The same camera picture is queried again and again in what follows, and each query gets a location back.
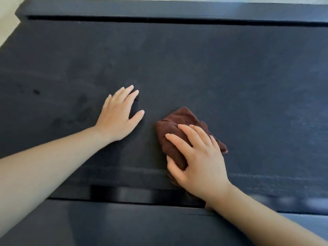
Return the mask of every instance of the cloth fold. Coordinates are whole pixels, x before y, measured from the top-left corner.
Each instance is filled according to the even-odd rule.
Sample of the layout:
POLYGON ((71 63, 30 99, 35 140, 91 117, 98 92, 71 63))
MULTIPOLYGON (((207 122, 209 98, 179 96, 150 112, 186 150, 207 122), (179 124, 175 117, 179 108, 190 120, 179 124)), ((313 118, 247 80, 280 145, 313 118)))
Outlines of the cloth fold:
MULTIPOLYGON (((175 134, 179 136, 181 139, 183 139, 184 141, 186 141, 190 146, 192 146, 186 134, 178 128, 178 124, 196 125, 201 127, 208 136, 210 135, 213 136, 213 135, 208 131, 207 124, 205 122, 199 121, 197 117, 187 107, 182 107, 177 111, 173 112, 172 114, 168 115, 167 117, 165 117, 163 120, 156 122, 155 125, 156 132, 163 153, 171 157, 181 170, 185 170, 188 166, 186 158, 165 137, 165 135, 168 133, 175 134)), ((217 141, 220 147, 221 153, 227 153, 228 152, 227 147, 218 139, 215 138, 215 140, 217 141)), ((177 184, 174 178, 170 174, 169 177, 171 180, 173 180, 174 184, 177 184)))

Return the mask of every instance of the cloth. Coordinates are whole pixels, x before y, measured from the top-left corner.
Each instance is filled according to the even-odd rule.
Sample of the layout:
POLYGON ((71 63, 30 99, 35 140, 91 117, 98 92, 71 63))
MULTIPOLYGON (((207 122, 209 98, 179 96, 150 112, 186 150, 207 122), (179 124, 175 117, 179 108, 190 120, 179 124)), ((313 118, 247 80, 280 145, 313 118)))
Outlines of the cloth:
MULTIPOLYGON (((156 122, 155 125, 156 132, 163 153, 171 157, 181 170, 185 170, 188 166, 186 158, 165 137, 165 135, 168 133, 175 134, 179 136, 181 139, 183 139, 184 141, 186 141, 190 146, 192 146, 186 134, 178 128, 178 124, 196 125, 201 127, 207 133, 208 136, 209 135, 213 136, 213 135, 208 131, 207 124, 205 122, 199 121, 197 117, 187 107, 182 107, 177 111, 173 112, 172 114, 170 114, 169 116, 167 116, 166 118, 164 118, 163 120, 156 122)), ((216 138, 215 140, 217 141, 220 147, 221 153, 227 153, 228 152, 227 147, 216 138)), ((178 185, 170 173, 169 173, 169 177, 175 185, 178 185)))

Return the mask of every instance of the hand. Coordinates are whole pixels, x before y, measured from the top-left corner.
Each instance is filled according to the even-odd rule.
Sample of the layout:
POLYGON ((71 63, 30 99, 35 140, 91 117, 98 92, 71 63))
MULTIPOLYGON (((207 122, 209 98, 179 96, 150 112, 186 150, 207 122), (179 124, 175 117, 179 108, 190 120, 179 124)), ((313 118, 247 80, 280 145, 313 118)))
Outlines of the hand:
POLYGON ((132 90, 133 85, 126 89, 122 87, 113 96, 109 95, 105 100, 94 128, 100 132, 106 145, 119 141, 130 134, 145 114, 144 111, 138 111, 129 119, 131 106, 139 94, 139 91, 134 91, 130 94, 132 90))
POLYGON ((191 194, 211 203, 222 200, 232 184, 227 177, 224 159, 215 139, 198 126, 178 125, 188 137, 187 142, 174 134, 166 138, 186 157, 188 167, 185 171, 178 168, 167 156, 167 168, 180 186, 191 194))

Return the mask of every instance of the person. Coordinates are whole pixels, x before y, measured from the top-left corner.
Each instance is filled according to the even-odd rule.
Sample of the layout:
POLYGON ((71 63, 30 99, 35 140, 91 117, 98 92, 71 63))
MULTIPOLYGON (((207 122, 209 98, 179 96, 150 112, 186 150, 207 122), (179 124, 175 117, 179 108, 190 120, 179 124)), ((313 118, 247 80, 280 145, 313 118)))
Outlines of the person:
MULTIPOLYGON (((129 113, 138 91, 121 88, 105 100, 96 125, 0 160, 0 237, 45 200, 89 157, 132 132, 144 116, 129 113)), ((206 201, 239 228, 256 245, 328 245, 312 232, 270 210, 237 187, 227 177, 224 158, 213 137, 197 126, 178 126, 192 144, 174 134, 166 138, 186 157, 180 170, 167 157, 167 168, 191 194, 206 201)))

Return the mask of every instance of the person's right arm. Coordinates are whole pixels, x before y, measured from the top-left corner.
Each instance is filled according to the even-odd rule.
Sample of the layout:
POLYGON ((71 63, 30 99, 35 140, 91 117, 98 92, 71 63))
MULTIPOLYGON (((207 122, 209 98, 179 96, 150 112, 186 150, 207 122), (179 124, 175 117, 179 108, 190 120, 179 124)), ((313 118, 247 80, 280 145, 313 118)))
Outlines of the person's right arm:
POLYGON ((167 157, 168 170, 191 194, 206 201, 229 222, 239 228, 257 246, 319 246, 324 239, 267 208, 238 188, 227 177, 224 159, 213 137, 197 126, 178 126, 193 145, 174 134, 166 138, 186 157, 188 167, 180 170, 167 157))

